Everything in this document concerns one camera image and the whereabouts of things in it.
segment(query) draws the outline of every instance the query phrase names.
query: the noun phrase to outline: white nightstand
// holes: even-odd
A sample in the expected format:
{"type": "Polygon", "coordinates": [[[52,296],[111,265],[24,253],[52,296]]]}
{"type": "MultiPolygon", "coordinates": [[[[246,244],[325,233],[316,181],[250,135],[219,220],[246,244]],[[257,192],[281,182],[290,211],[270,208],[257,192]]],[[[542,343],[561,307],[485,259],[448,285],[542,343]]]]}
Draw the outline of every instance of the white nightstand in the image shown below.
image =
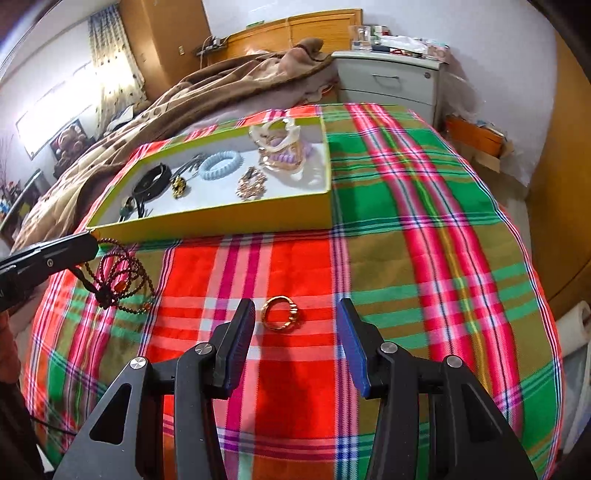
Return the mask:
{"type": "Polygon", "coordinates": [[[341,102],[403,105],[440,123],[440,72],[446,64],[374,51],[335,51],[341,102]]]}

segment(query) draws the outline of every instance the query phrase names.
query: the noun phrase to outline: silver screw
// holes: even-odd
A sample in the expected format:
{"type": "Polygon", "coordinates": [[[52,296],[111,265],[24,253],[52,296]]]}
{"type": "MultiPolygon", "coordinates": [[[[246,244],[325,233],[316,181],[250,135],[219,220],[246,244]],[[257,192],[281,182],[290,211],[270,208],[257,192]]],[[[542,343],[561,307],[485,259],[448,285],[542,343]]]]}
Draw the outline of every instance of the silver screw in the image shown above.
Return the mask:
{"type": "Polygon", "coordinates": [[[213,350],[213,347],[210,343],[198,343],[195,347],[195,351],[198,355],[207,355],[209,352],[213,350]]]}
{"type": "Polygon", "coordinates": [[[394,342],[384,342],[379,346],[379,349],[384,353],[398,352],[398,345],[394,342]]]}
{"type": "Polygon", "coordinates": [[[460,368],[463,363],[462,359],[455,355],[448,356],[446,362],[452,368],[460,368]]]}
{"type": "Polygon", "coordinates": [[[146,366],[147,360],[143,356],[135,357],[131,362],[129,362],[129,366],[134,370],[138,370],[146,366]]]}

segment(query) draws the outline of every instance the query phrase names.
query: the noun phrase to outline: window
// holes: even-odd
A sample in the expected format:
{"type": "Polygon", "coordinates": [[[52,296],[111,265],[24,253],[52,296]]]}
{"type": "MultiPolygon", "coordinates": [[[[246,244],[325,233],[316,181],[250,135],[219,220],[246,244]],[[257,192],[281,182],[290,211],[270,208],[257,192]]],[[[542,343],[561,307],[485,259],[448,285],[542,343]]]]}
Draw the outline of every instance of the window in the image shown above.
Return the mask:
{"type": "Polygon", "coordinates": [[[97,100],[96,75],[87,63],[47,92],[17,122],[18,135],[33,158],[59,130],[97,100]]]}

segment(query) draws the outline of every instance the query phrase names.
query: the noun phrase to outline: plaid tablecloth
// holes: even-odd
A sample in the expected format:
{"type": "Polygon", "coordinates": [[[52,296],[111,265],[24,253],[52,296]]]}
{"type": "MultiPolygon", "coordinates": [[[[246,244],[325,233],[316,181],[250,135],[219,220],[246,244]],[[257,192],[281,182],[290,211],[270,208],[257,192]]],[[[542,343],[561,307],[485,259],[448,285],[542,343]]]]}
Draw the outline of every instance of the plaid tablecloth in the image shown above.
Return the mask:
{"type": "MultiPolygon", "coordinates": [[[[157,286],[155,307],[142,316],[102,310],[72,274],[55,275],[34,322],[23,385],[29,409],[79,429],[131,358],[179,356],[252,297],[258,317],[242,381],[228,402],[215,403],[229,478],[364,478],[378,403],[358,396],[336,336],[335,305],[350,297],[384,338],[414,355],[461,356],[539,476],[548,476],[563,395],[548,305],[517,230],[489,190],[413,113],[373,104],[268,111],[146,145],[133,160],[284,115],[326,122],[333,229],[135,245],[157,286]],[[260,324],[262,304],[275,295],[301,309],[291,333],[260,324]]],[[[165,410],[171,478],[172,404],[165,410]]],[[[41,426],[37,433],[54,461],[71,442],[41,426]]],[[[423,423],[419,478],[427,446],[423,423]]]]}

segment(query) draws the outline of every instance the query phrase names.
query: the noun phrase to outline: drawer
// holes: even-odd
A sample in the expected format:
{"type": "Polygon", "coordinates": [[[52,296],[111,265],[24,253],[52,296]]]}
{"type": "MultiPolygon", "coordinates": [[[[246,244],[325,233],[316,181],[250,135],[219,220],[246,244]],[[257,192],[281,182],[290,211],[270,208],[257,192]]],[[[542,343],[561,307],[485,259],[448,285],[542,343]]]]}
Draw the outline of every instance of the drawer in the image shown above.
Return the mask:
{"type": "Polygon", "coordinates": [[[435,105],[439,72],[393,61],[335,59],[341,88],[435,105]]]}
{"type": "Polygon", "coordinates": [[[417,113],[429,125],[433,126],[435,107],[426,103],[414,102],[406,98],[398,98],[380,93],[357,92],[355,90],[341,90],[339,101],[342,103],[378,103],[380,105],[402,105],[417,113]]]}

